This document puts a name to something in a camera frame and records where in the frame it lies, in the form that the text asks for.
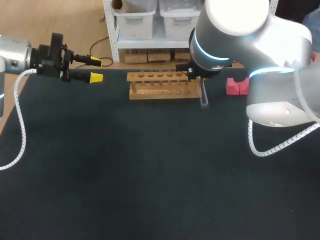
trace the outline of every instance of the wooden floor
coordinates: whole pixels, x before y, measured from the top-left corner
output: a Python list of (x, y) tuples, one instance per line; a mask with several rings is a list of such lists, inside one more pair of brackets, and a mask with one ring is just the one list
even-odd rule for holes
[[(69, 49), (86, 55), (93, 43), (108, 36), (106, 23), (99, 22), (104, 17), (103, 0), (0, 0), (0, 6), (0, 35), (29, 40), (33, 47), (49, 45), (54, 32), (64, 35), (64, 43)], [(97, 44), (92, 54), (97, 58), (110, 57), (109, 41)], [(74, 63), (70, 68), (79, 65)], [(172, 69), (173, 64), (126, 65), (117, 62), (109, 68)], [(13, 88), (16, 78), (16, 75), (11, 74), (5, 76), (5, 107), (0, 133), (14, 107)]]

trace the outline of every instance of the white shelf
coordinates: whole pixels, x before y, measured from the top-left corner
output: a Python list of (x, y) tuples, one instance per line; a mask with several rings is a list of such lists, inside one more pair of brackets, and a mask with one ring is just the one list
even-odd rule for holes
[(153, 39), (151, 40), (124, 40), (121, 30), (116, 29), (116, 43), (118, 49), (183, 49), (189, 48), (189, 41), (170, 41), (166, 39), (163, 19), (155, 17), (153, 21)]
[[(110, 46), (112, 51), (112, 58), (114, 62), (119, 62), (118, 49), (181, 49), (188, 48), (188, 41), (168, 41), (165, 37), (164, 23), (160, 22), (160, 26), (155, 21), (152, 40), (123, 40), (119, 29), (115, 28), (115, 18), (111, 6), (112, 0), (103, 0), (104, 13), (106, 17), (106, 25), (110, 37)], [(270, 0), (270, 11), (274, 14), (277, 10), (279, 0)]]

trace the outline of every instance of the cardboard box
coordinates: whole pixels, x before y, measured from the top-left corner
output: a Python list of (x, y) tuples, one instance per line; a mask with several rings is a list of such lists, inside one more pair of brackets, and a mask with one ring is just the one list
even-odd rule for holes
[(124, 54), (126, 64), (145, 64), (148, 62), (146, 49), (127, 49)]
[(174, 59), (176, 60), (190, 60), (190, 52), (188, 48), (177, 48), (175, 50)]
[(170, 61), (170, 49), (148, 49), (148, 62), (154, 61)]

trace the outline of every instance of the black cable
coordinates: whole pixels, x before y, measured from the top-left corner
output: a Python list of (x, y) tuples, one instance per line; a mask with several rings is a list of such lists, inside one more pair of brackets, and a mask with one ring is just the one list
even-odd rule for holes
[(106, 16), (104, 16), (103, 18), (101, 18), (100, 20), (99, 20), (99, 23), (102, 23), (102, 22), (104, 22), (106, 20)]
[[(106, 16), (104, 16), (104, 18), (101, 18), (99, 22), (102, 23), (105, 19), (106, 19)], [(92, 44), (92, 46), (90, 47), (90, 50), (89, 50), (90, 55), (92, 56), (91, 51), (92, 51), (92, 48), (93, 48), (96, 44), (98, 44), (98, 43), (100, 43), (100, 42), (102, 42), (102, 41), (104, 41), (104, 40), (107, 40), (108, 38), (109, 38), (109, 37), (107, 36), (107, 37), (105, 37), (105, 38), (102, 38), (102, 39), (96, 41), (94, 44)], [(101, 60), (102, 60), (102, 59), (109, 59), (109, 60), (111, 60), (111, 63), (110, 63), (110, 64), (108, 64), (108, 65), (102, 65), (101, 67), (110, 67), (112, 64), (114, 64), (114, 60), (113, 60), (111, 57), (104, 56), (104, 57), (101, 57), (101, 58), (99, 58), (99, 59), (101, 59)], [(81, 67), (83, 67), (83, 66), (87, 66), (87, 65), (86, 65), (86, 64), (83, 64), (83, 65), (77, 66), (75, 69), (79, 69), (79, 68), (81, 68)]]

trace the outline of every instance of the paper roll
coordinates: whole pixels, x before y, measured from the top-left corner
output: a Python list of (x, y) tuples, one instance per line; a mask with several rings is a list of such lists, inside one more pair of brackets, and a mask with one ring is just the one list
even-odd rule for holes
[(115, 12), (121, 14), (145, 13), (147, 11), (143, 6), (128, 0), (112, 0), (111, 6)]

